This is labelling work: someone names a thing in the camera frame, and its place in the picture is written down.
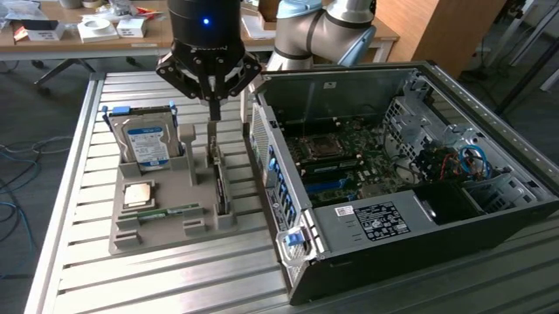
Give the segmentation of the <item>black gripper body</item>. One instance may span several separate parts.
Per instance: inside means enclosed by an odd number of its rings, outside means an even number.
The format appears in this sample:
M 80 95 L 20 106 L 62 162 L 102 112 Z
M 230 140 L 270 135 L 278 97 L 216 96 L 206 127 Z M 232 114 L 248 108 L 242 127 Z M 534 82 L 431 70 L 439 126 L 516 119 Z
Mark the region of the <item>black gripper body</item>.
M 210 66 L 235 66 L 246 50 L 240 35 L 242 3 L 232 0 L 168 2 L 174 32 L 172 55 L 184 66 L 199 58 Z

